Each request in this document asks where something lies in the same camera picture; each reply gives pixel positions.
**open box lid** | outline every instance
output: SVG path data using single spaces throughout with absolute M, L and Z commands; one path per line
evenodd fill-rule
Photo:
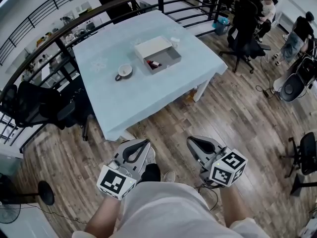
M 158 36 L 139 45 L 136 45 L 135 53 L 143 61 L 144 58 L 149 57 L 157 52 L 166 50 L 172 46 L 171 42 L 163 36 Z

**black stand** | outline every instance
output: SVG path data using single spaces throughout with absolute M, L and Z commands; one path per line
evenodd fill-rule
M 52 191 L 52 188 L 44 180 L 40 181 L 38 184 L 38 193 L 16 194 L 16 195 L 10 194 L 7 197 L 3 197 L 3 199 L 11 199 L 11 198 L 15 198 L 15 197 L 27 197 L 27 196 L 40 196 L 42 201 L 47 205 L 53 205 L 55 202 L 54 193 Z
M 303 183 L 304 178 L 305 177 L 303 175 L 296 174 L 295 180 L 293 183 L 293 188 L 291 190 L 292 196 L 299 196 L 302 188 L 304 188 L 304 187 L 316 187 L 317 186 L 317 182 Z

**light blue tablecloth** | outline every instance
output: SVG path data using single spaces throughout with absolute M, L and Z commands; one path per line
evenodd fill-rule
M 181 62 L 152 75 L 134 46 L 157 36 L 180 39 Z M 195 86 L 223 74 L 227 65 L 204 43 L 160 11 L 138 15 L 100 31 L 74 48 L 95 115 L 108 140 L 159 111 Z M 129 63 L 133 75 L 114 80 Z

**jeans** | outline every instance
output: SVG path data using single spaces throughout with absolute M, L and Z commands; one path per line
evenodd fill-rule
M 148 164 L 138 183 L 144 181 L 160 181 L 160 170 L 157 164 Z

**black office chair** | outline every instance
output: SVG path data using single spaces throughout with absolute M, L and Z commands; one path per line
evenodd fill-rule
M 52 123 L 64 129 L 79 124 L 85 141 L 88 140 L 87 117 L 93 114 L 80 76 L 60 93 L 25 81 L 21 82 L 19 89 L 11 85 L 4 94 L 0 111 L 13 118 L 18 127 Z
M 290 137 L 288 141 L 293 143 L 294 154 L 290 156 L 280 156 L 280 158 L 294 158 L 294 162 L 291 171 L 285 178 L 290 177 L 295 168 L 296 170 L 301 169 L 305 176 L 317 171 L 317 152 L 314 133 L 307 133 L 301 139 L 300 146 L 296 146 L 293 137 Z
M 242 59 L 253 73 L 254 67 L 250 63 L 249 57 L 265 56 L 264 50 L 270 50 L 270 46 L 258 43 L 253 33 L 258 25 L 258 9 L 249 0 L 240 0 L 235 4 L 236 15 L 233 18 L 233 26 L 228 32 L 229 47 L 233 51 L 220 51 L 219 55 L 229 54 L 237 57 L 237 62 L 233 72 L 237 71 L 240 59 Z

